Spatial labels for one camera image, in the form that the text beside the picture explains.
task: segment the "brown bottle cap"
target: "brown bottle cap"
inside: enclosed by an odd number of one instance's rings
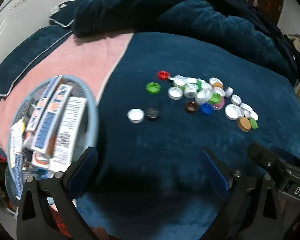
[[[219,88],[222,88],[223,89],[223,84],[221,84],[220,82],[216,82],[213,84],[213,87],[219,87]]]
[[[186,111],[188,114],[194,114],[199,109],[199,105],[197,102],[189,101],[186,103]]]
[[[238,125],[242,131],[249,132],[251,129],[250,121],[246,117],[240,117],[238,120]]]

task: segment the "pink fabric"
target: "pink fabric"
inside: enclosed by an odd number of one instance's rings
[[[8,134],[13,116],[23,99],[37,85],[57,75],[82,79],[99,102],[104,87],[124,55],[133,33],[111,33],[77,38],[71,35],[35,66],[0,102],[0,148],[7,153]]]

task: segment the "red bottle cap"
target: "red bottle cap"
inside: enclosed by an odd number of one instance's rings
[[[170,73],[167,72],[167,71],[159,71],[157,73],[157,76],[160,80],[162,81],[167,81],[168,80],[168,77],[170,76]]]

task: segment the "blue bottle cap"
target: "blue bottle cap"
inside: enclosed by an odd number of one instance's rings
[[[213,107],[212,105],[208,104],[208,103],[204,103],[200,106],[200,111],[201,113],[203,113],[206,116],[209,116],[212,114],[213,112]]]

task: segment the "folded blanket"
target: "folded blanket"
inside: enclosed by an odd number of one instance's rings
[[[126,28],[190,36],[295,84],[298,71],[292,52],[280,30],[265,23],[243,0],[85,0],[72,27],[78,37]]]

